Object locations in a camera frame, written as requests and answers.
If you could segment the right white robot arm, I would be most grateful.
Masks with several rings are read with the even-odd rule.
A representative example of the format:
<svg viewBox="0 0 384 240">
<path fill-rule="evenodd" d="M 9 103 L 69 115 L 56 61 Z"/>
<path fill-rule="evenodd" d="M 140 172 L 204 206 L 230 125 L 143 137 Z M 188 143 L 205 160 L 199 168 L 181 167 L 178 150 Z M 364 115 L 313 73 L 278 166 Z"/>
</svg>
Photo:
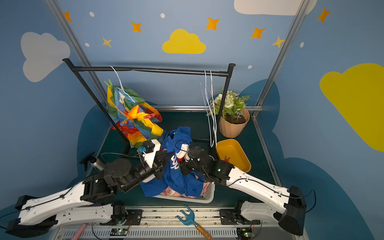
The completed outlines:
<svg viewBox="0 0 384 240">
<path fill-rule="evenodd" d="M 221 187 L 228 187 L 252 196 L 270 209 L 267 214 L 274 218 L 279 226 L 290 234 L 304 234 L 307 204 L 303 191 L 291 186 L 275 186 L 255 178 L 235 167 L 233 164 L 211 157 L 200 147 L 180 149 L 185 154 L 180 163 L 183 174 L 196 173 L 205 181 Z"/>
</svg>

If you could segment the blue red white jacket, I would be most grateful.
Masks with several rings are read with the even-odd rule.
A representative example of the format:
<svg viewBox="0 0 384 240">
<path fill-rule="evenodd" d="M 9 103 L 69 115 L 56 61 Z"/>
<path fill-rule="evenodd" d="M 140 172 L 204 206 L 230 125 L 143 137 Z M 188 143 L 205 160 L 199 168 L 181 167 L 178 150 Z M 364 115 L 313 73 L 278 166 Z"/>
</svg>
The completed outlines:
<svg viewBox="0 0 384 240">
<path fill-rule="evenodd" d="M 184 196 L 187 198 L 198 198 L 203 193 L 206 184 L 197 180 L 193 174 L 183 175 L 176 157 L 181 145 L 189 145 L 192 141 L 190 127 L 178 127 L 167 133 L 161 149 L 168 153 L 173 152 L 174 156 L 165 166 L 161 180 L 154 178 L 147 183 L 141 183 L 146 197 L 161 195 L 166 190 L 170 190 L 177 197 Z"/>
</svg>

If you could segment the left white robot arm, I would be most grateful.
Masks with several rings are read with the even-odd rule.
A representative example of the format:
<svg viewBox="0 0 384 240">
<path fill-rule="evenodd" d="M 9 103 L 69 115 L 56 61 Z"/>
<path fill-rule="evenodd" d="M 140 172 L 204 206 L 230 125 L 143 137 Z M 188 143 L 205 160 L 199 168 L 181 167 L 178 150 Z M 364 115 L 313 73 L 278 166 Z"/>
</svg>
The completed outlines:
<svg viewBox="0 0 384 240">
<path fill-rule="evenodd" d="M 135 168 L 130 160 L 120 158 L 61 192 L 42 198 L 21 196 L 15 206 L 19 216 L 9 222 L 6 233 L 19 238 L 44 235 L 58 225 L 60 212 L 106 203 L 116 199 L 119 191 L 127 193 L 152 176 L 161 179 L 172 157 L 172 153 L 165 151 L 142 153 L 139 155 L 141 164 Z"/>
</svg>

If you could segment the red clothespin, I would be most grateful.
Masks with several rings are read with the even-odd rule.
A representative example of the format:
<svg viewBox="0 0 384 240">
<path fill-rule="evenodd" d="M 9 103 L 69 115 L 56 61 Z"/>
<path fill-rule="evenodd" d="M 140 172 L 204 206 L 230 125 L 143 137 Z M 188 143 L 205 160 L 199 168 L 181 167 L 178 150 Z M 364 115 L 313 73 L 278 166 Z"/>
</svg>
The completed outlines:
<svg viewBox="0 0 384 240">
<path fill-rule="evenodd" d="M 225 156 L 224 161 L 230 163 L 230 162 L 231 162 L 231 157 L 229 157 L 229 156 Z"/>
</svg>

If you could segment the white wire hanger pink jacket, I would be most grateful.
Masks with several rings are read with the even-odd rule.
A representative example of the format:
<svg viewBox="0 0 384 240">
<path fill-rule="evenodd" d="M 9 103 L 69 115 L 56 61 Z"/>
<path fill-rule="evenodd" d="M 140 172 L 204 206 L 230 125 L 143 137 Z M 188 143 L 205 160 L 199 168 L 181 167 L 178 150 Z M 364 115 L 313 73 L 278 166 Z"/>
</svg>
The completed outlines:
<svg viewBox="0 0 384 240">
<path fill-rule="evenodd" d="M 214 126 L 213 126 L 213 132 L 214 132 L 214 146 L 217 146 L 217 119 L 216 119 L 216 105 L 215 105 L 215 98 L 214 98 L 214 90 L 213 90 L 213 75 L 212 71 L 210 71 L 210 77 L 211 77 L 211 106 L 212 106 L 212 113 L 211 116 L 213 117 Z"/>
</svg>

